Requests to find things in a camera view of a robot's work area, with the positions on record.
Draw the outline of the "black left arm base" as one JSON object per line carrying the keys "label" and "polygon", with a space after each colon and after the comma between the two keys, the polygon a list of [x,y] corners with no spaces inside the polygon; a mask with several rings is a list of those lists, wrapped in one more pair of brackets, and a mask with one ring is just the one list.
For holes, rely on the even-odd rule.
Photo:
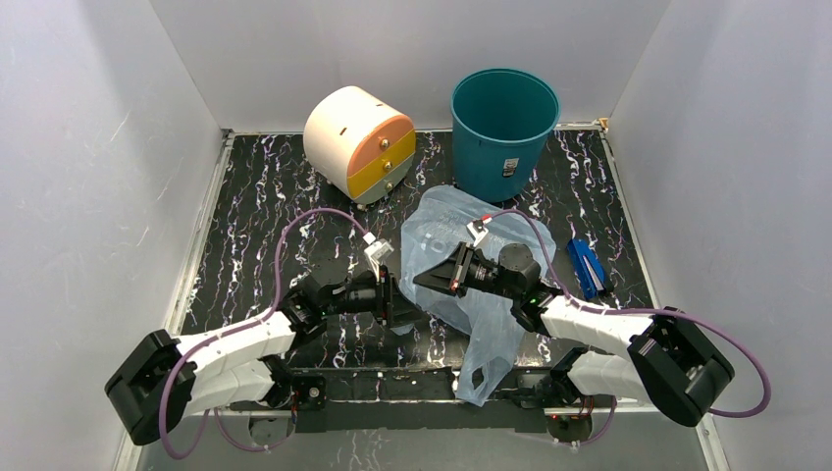
{"label": "black left arm base", "polygon": [[327,380],[322,375],[283,373],[266,401],[235,403],[231,411],[248,416],[251,446],[271,447],[296,432],[300,412],[322,411],[326,392]]}

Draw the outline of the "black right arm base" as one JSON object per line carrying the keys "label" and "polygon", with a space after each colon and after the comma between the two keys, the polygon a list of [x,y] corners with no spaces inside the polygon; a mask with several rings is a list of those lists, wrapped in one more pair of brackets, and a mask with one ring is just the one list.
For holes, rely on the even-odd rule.
{"label": "black right arm base", "polygon": [[[493,398],[524,410],[540,410],[546,416],[546,430],[552,440],[566,446],[583,446],[600,439],[611,427],[617,402],[597,401],[596,396],[578,392],[566,377],[549,370],[519,371],[506,386],[498,386]],[[606,418],[596,429],[597,405],[609,405]]]}

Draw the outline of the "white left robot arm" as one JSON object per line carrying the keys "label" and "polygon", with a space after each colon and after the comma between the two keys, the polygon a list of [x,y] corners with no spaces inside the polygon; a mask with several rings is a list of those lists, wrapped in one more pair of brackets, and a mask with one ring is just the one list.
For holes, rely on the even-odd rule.
{"label": "white left robot arm", "polygon": [[316,409],[321,401],[308,394],[312,379],[296,379],[283,357],[321,336],[329,317],[346,313],[369,313],[389,329],[422,316],[387,267],[353,278],[313,272],[277,308],[250,319],[198,335],[146,335],[105,394],[135,445],[159,441],[186,416],[237,402]]}

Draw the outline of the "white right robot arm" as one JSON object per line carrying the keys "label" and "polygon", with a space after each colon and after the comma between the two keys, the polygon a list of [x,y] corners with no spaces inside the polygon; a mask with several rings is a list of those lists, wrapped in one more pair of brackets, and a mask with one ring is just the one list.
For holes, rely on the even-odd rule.
{"label": "white right robot arm", "polygon": [[525,330],[576,341],[536,386],[566,406],[592,395],[628,397],[694,427],[735,377],[731,363],[690,320],[600,314],[569,302],[542,277],[524,244],[508,244],[490,260],[461,242],[441,263],[416,275],[414,283],[457,297],[474,289],[507,298],[511,315]]}

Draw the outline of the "translucent blue plastic bag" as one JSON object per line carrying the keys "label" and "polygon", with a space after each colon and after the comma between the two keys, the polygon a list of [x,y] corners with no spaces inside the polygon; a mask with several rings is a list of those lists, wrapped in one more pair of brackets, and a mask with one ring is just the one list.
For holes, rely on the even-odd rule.
{"label": "translucent blue plastic bag", "polygon": [[400,229],[404,296],[421,310],[468,335],[457,399],[482,406],[512,370],[525,330],[512,301],[491,291],[494,262],[510,244],[523,244],[540,265],[556,245],[538,220],[500,210],[451,185],[428,189]]}

